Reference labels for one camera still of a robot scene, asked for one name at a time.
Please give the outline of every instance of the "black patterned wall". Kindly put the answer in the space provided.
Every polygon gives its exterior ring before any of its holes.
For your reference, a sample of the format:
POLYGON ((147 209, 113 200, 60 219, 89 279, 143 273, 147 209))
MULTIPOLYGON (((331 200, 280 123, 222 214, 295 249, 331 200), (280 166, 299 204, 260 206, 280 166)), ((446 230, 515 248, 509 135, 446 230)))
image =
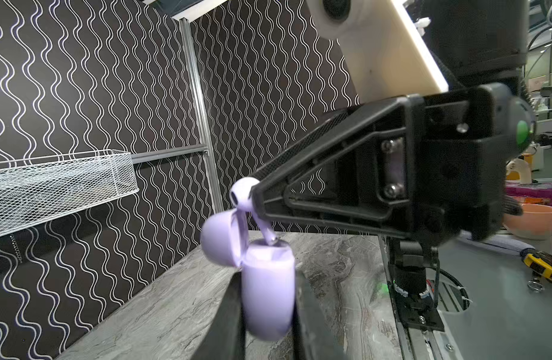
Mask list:
MULTIPOLYGON (((313 129, 324 112, 358 103, 338 43, 318 37, 303 0, 229 0, 194 21, 192 32, 225 207, 237 179, 313 129)), ((304 190, 323 187, 317 173, 304 190)))
MULTIPOLYGON (((0 1, 0 161, 198 143, 179 24, 132 0, 0 1)), ((200 155, 134 195, 0 237, 0 359, 51 359, 198 244, 200 155)))

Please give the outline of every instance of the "purple earbud case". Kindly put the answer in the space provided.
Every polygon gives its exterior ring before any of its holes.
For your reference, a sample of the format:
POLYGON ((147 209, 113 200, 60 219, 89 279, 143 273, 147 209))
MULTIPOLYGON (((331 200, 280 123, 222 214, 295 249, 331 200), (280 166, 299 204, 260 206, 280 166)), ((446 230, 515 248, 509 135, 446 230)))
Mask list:
POLYGON ((219 212, 206 220, 200 242, 213 263, 242 267, 242 300, 248 331, 262 340, 281 339, 292 323, 295 295, 294 254, 286 241, 278 240, 269 222, 259 219, 250 191, 259 181, 239 179, 231 188, 236 209, 219 212), (251 212, 263 240, 250 242, 246 212, 251 212))

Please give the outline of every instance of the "black cable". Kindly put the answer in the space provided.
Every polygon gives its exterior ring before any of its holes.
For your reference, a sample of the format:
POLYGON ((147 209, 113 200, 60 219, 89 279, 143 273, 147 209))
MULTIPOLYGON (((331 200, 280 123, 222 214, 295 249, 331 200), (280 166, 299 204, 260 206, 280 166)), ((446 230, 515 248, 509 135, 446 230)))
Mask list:
MULTIPOLYGON (((550 47, 550 49, 552 49, 552 42, 550 43, 549 46, 547 47, 550 47)), ((532 69, 534 68, 534 66, 536 66, 536 63, 540 60, 540 58, 546 53, 546 50, 544 51, 540 51, 540 56, 538 57, 538 59, 536 59, 536 61, 534 61, 534 64, 532 64, 532 67, 530 68, 530 70, 528 71, 528 75, 530 75, 530 73, 532 72, 532 69)), ((526 75, 526 66, 523 67, 524 68, 524 78, 527 77, 526 75)))
POLYGON ((434 308, 438 308, 438 284, 440 283, 440 260, 436 259, 436 278, 434 279, 434 308))
POLYGON ((468 300, 468 292, 466 291, 466 289, 464 289, 464 286, 462 286, 462 284, 458 281, 458 279, 453 277, 452 274, 450 274, 448 271, 440 269, 440 272, 442 273, 442 275, 444 275, 445 277, 450 279, 450 281, 452 281, 456 286, 460 287, 460 289, 459 289, 460 294, 464 297, 464 299, 463 299, 463 309, 464 310, 468 309, 470 307, 470 301, 468 300))
POLYGON ((532 47, 532 44, 534 43, 534 41, 536 41, 536 39, 538 39, 538 36, 540 36, 544 31, 546 30, 550 30, 552 29, 552 26, 549 26, 547 28, 544 28, 542 30, 540 30, 536 35, 534 35, 534 37, 531 39, 531 41, 528 43, 528 47, 526 48, 527 51, 530 51, 530 48, 532 47))

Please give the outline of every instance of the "gray marble surface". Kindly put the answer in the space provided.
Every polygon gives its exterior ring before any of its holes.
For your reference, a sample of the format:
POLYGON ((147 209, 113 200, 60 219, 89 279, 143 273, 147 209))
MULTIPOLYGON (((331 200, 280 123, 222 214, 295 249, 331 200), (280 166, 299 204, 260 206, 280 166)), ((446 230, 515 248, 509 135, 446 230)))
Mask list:
MULTIPOLYGON (((251 232, 257 239, 259 232, 251 232)), ((282 233, 309 279, 348 359, 401 359, 376 236, 282 233)), ((200 248, 57 357, 189 359, 206 334, 235 269, 210 263, 200 248)), ((248 359, 291 359, 290 334, 263 342, 249 334, 248 359)))

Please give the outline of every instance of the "wire mesh basket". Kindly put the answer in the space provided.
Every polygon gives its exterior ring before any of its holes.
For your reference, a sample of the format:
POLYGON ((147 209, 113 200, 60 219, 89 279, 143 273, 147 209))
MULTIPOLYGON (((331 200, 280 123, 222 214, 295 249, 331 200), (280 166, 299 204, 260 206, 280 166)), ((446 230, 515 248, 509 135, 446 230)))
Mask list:
POLYGON ((126 151, 0 161, 0 236, 137 191, 126 151))

